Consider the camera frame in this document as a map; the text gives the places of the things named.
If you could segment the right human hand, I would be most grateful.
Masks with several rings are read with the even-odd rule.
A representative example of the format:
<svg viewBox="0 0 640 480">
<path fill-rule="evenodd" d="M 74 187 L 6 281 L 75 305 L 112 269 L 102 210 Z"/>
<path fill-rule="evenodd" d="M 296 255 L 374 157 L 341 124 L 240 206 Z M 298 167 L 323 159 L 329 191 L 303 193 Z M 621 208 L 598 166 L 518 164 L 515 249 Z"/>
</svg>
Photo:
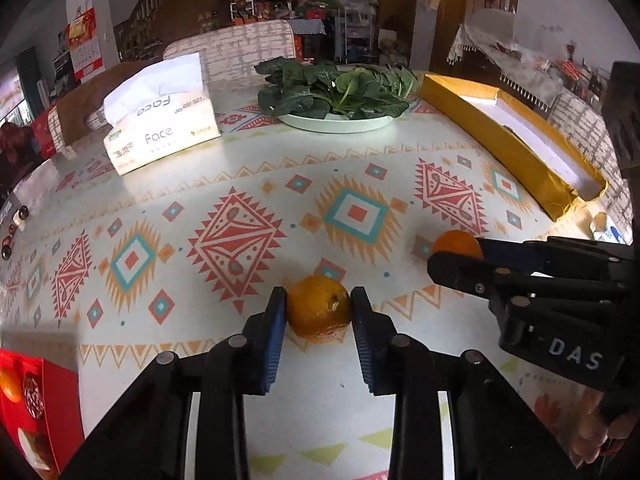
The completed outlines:
<svg viewBox="0 0 640 480">
<path fill-rule="evenodd" d="M 639 420 L 639 412 L 633 410 L 608 424 L 600 414 L 603 398 L 602 392 L 585 388 L 578 403 L 573 431 L 567 445 L 567 454 L 576 468 L 583 463 L 592 464 L 601 454 L 601 448 L 607 440 L 624 443 Z"/>
</svg>

